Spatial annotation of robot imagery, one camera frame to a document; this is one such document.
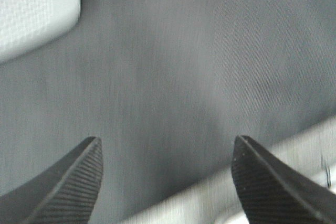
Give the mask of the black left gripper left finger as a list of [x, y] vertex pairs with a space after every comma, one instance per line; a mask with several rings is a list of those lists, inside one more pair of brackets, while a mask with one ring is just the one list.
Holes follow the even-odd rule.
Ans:
[[102, 181], [102, 141], [88, 137], [1, 196], [1, 223], [88, 223]]

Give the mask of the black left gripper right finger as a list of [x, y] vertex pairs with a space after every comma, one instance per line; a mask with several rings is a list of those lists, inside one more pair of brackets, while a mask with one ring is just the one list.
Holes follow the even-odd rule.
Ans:
[[250, 136], [235, 138], [231, 174], [249, 223], [335, 223], [335, 194]]

